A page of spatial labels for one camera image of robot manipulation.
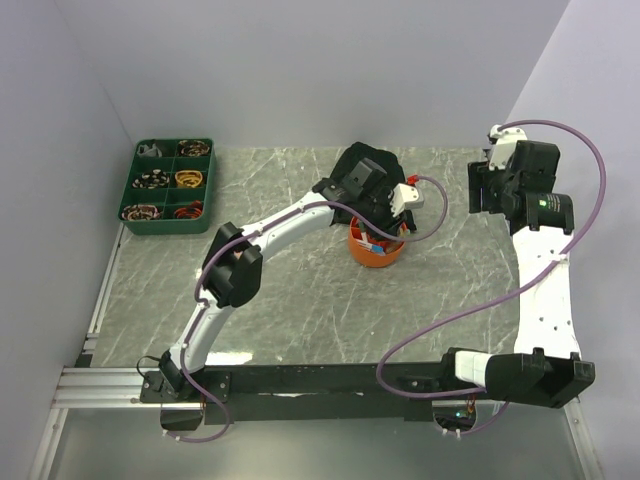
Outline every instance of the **green compartment organizer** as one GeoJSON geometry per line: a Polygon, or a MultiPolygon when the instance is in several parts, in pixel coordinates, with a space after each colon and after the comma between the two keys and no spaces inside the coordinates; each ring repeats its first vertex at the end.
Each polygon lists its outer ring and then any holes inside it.
{"type": "Polygon", "coordinates": [[[216,167],[216,156],[213,151],[213,141],[208,138],[180,138],[142,140],[136,145],[133,155],[127,185],[125,186],[118,210],[118,219],[135,235],[179,235],[189,233],[203,233],[209,228],[211,219],[211,200],[213,194],[213,175],[216,167]],[[209,155],[200,157],[180,156],[178,142],[181,140],[200,140],[211,148],[209,155]],[[162,152],[162,157],[141,157],[138,147],[155,143],[162,152]],[[145,189],[132,188],[134,179],[141,173],[159,168],[170,176],[168,187],[145,189]],[[197,188],[177,188],[175,173],[180,170],[198,170],[202,172],[204,183],[197,188]],[[198,218],[173,218],[178,208],[186,207],[195,200],[202,202],[202,215],[198,218]],[[122,210],[128,205],[155,205],[162,210],[162,217],[157,220],[122,220],[122,210]]]}

